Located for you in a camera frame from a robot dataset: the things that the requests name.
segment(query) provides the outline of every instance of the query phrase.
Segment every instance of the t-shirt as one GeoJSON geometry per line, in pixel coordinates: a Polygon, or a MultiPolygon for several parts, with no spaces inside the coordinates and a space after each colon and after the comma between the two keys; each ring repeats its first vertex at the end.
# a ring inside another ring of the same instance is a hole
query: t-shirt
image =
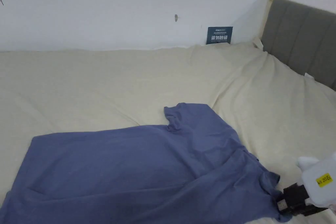
{"type": "Polygon", "coordinates": [[[280,222],[279,176],[205,104],[169,125],[34,137],[0,209],[5,224],[280,222]]]}

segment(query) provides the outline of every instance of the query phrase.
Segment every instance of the headboard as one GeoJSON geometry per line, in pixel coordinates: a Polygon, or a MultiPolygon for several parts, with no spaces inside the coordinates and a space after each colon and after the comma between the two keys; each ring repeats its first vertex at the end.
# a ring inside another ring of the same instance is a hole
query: headboard
{"type": "Polygon", "coordinates": [[[289,0],[271,1],[261,37],[264,51],[336,90],[336,14],[289,0]]]}

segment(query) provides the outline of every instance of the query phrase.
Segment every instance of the blue sign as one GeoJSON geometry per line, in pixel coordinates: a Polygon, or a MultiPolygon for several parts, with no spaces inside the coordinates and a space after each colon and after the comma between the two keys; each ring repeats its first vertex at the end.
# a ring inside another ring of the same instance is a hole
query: blue sign
{"type": "Polygon", "coordinates": [[[207,44],[231,43],[232,26],[227,27],[208,27],[207,44]]]}

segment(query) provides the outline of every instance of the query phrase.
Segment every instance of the wall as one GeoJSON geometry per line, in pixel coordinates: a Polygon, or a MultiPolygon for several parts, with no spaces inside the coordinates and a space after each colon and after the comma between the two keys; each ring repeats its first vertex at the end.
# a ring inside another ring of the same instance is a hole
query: wall
{"type": "MultiPolygon", "coordinates": [[[[0,51],[204,44],[209,26],[258,33],[266,0],[2,0],[0,51]],[[180,19],[175,22],[174,15],[180,19]]],[[[335,0],[295,0],[336,11],[335,0]]]]}

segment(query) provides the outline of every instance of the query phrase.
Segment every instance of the yellow label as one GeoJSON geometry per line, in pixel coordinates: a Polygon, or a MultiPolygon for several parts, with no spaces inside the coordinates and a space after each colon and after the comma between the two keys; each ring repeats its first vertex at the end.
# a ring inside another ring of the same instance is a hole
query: yellow label
{"type": "Polygon", "coordinates": [[[318,178],[316,182],[319,184],[320,187],[324,187],[327,184],[333,182],[333,179],[329,173],[325,173],[322,177],[318,178]]]}

